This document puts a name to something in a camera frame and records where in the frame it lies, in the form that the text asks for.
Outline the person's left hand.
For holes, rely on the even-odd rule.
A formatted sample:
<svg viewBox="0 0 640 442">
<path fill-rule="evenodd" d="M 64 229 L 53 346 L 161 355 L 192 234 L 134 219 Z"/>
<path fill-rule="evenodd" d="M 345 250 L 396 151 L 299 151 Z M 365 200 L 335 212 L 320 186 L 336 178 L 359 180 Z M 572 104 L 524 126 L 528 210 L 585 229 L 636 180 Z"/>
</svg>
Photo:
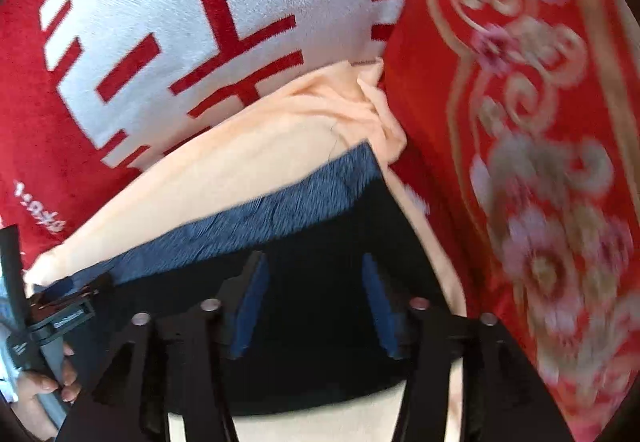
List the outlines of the person's left hand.
<svg viewBox="0 0 640 442">
<path fill-rule="evenodd" d="M 63 348 L 65 360 L 62 367 L 62 387 L 54 379 L 30 370 L 22 372 L 17 378 L 17 401 L 11 404 L 11 408 L 25 429 L 39 441 L 52 440 L 58 434 L 58 428 L 43 410 L 39 397 L 51 394 L 61 387 L 62 400 L 73 404 L 81 392 L 77 372 L 70 361 L 75 351 L 69 344 L 63 344 Z"/>
</svg>

